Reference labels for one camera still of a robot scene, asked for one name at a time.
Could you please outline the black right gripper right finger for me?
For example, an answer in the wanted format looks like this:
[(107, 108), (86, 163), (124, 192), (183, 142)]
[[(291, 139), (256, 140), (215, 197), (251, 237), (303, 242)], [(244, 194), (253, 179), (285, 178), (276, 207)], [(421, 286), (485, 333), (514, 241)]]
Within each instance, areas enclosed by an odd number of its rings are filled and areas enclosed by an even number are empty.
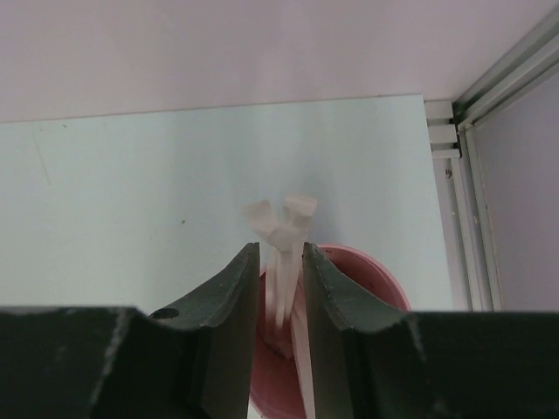
[(556, 313), (404, 312), (303, 253), (320, 418), (555, 418)]

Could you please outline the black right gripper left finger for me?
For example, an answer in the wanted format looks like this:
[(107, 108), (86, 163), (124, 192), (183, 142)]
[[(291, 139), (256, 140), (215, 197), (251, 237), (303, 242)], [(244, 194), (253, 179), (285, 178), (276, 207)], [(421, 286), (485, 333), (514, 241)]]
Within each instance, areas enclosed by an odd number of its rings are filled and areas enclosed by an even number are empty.
[(244, 418), (259, 245), (147, 315), (119, 306), (5, 306), (4, 418)]

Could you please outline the pink cylindrical holder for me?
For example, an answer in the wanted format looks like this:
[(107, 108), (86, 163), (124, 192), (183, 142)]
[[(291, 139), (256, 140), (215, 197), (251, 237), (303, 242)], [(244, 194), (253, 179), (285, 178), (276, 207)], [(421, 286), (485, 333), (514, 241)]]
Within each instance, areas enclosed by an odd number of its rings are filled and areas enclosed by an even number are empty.
[[(373, 257), (338, 244), (321, 244), (335, 267), (373, 295), (400, 310), (411, 309), (393, 275)], [(250, 402), (263, 418), (305, 418), (296, 361), (287, 359), (264, 339), (266, 268), (260, 271), (259, 313), (252, 360)]]

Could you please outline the white stirrer stick short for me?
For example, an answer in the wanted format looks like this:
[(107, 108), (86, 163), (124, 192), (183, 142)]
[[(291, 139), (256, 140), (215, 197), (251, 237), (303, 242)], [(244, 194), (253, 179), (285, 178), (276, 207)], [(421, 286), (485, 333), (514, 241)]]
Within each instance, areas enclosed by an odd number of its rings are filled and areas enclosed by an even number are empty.
[(315, 419), (314, 382), (305, 306), (296, 306), (291, 317), (293, 352), (307, 419)]

